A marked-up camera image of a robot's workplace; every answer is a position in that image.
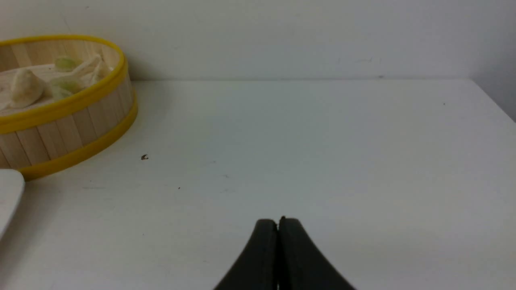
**steamer basket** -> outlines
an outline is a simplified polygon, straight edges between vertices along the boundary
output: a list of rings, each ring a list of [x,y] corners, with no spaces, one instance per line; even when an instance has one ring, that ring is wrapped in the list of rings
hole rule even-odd
[[[0,42],[0,88],[4,90],[18,68],[28,67],[48,80],[59,74],[52,65],[56,57],[87,60],[95,54],[101,54],[112,68],[98,83],[58,102],[38,101],[28,108],[0,112],[0,168],[16,169],[26,180],[63,170],[115,142],[138,111],[127,61],[113,43],[77,35]]]

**white plate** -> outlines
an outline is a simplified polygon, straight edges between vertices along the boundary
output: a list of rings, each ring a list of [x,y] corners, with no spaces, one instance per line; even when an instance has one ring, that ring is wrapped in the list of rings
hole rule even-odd
[[[22,197],[25,181],[16,170],[0,169],[0,237],[7,229]]]

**white tabletop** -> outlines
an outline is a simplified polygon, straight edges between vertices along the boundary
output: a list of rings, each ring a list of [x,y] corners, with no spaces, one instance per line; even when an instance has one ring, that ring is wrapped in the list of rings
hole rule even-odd
[[[359,289],[516,288],[516,124],[472,81],[135,87],[119,141],[27,184],[0,289],[211,289],[282,215]]]

